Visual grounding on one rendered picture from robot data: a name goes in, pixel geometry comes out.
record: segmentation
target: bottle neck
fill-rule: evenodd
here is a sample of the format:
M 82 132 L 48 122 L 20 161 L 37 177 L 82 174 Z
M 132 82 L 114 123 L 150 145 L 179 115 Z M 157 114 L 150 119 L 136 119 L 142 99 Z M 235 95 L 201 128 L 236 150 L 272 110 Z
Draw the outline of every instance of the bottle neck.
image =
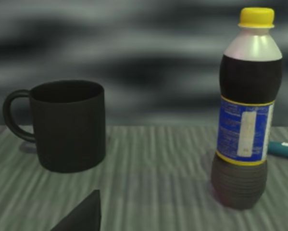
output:
M 270 28 L 243 28 L 241 33 L 249 35 L 268 35 Z

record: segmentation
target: gray wall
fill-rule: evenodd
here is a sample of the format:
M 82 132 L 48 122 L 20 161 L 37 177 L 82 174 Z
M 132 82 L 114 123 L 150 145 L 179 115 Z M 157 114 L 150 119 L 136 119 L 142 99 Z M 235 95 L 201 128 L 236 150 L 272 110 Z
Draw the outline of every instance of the gray wall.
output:
M 104 85 L 108 124 L 216 125 L 220 59 L 246 6 L 275 9 L 274 125 L 288 126 L 288 0 L 0 1 L 0 124 L 9 92 L 81 78 Z M 27 100 L 13 108 L 31 123 Z

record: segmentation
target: wooden table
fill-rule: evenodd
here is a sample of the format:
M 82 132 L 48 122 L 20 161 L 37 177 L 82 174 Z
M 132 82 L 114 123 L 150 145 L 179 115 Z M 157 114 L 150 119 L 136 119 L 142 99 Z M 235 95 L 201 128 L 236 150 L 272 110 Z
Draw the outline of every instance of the wooden table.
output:
M 34 146 L 0 126 L 0 231 L 49 231 L 94 189 L 102 231 L 288 231 L 288 160 L 268 156 L 266 191 L 253 209 L 224 208 L 209 184 L 216 132 L 108 127 L 105 160 L 65 175 L 43 169 Z M 288 142 L 288 128 L 273 128 L 271 140 Z

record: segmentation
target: mug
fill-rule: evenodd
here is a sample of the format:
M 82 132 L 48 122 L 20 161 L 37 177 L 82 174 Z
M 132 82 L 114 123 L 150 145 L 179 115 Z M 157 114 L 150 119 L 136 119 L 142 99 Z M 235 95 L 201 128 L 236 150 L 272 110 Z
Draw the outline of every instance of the mug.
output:
M 34 134 L 22 130 L 11 114 L 16 98 L 29 98 Z M 34 142 L 40 164 L 60 173 L 80 172 L 105 157 L 104 88 L 86 80 L 60 80 L 31 90 L 16 90 L 3 104 L 7 127 Z

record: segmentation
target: bottle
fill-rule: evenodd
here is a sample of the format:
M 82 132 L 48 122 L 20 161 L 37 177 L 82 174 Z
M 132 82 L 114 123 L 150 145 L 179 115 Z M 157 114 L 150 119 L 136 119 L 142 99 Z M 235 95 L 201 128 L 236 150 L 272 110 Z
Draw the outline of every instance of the bottle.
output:
M 211 183 L 220 202 L 252 208 L 265 190 L 267 147 L 282 79 L 282 54 L 269 34 L 270 8 L 244 8 L 241 32 L 220 66 L 221 105 Z

